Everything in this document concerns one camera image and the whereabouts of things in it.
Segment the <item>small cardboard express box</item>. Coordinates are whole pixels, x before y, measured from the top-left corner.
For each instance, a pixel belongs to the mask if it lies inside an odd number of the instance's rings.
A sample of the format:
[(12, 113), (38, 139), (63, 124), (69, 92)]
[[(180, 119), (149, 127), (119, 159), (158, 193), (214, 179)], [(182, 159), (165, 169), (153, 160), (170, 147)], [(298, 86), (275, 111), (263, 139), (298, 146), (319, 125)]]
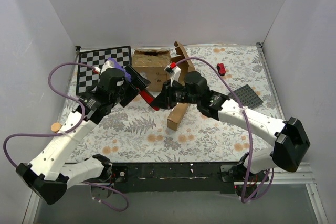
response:
[(166, 120), (166, 126), (170, 130), (177, 131), (187, 109), (189, 108), (189, 104), (178, 103), (170, 112)]

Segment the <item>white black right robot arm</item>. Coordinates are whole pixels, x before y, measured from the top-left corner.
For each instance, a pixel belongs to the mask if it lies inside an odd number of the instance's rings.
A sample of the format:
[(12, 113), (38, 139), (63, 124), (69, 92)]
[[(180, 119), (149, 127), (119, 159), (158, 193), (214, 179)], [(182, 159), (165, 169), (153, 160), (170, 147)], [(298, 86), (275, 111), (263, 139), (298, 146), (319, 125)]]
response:
[(226, 174), (235, 181), (251, 180), (257, 173), (275, 167), (293, 173), (310, 147), (300, 120), (290, 118), (284, 121), (251, 109), (242, 110), (235, 100), (211, 90), (197, 71), (188, 73), (184, 84), (175, 80), (164, 82), (151, 106), (172, 109), (178, 103), (195, 104), (198, 111), (208, 118), (250, 129), (271, 146), (255, 152), (250, 161), (245, 154), (236, 166), (230, 168)]

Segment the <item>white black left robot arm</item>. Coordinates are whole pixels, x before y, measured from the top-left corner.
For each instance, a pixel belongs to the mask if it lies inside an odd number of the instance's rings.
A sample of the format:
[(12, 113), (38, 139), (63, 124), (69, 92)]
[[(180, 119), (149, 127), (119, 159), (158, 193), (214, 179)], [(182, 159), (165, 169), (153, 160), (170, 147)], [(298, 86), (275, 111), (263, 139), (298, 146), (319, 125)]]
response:
[(81, 105), (72, 110), (49, 144), (28, 164), (21, 163), (16, 173), (47, 204), (56, 203), (70, 187), (87, 180), (107, 182), (112, 176), (111, 161), (96, 154), (70, 166), (65, 162), (77, 145), (116, 105), (128, 105), (145, 92), (150, 81), (130, 65), (125, 69), (108, 67), (99, 82), (79, 97)]

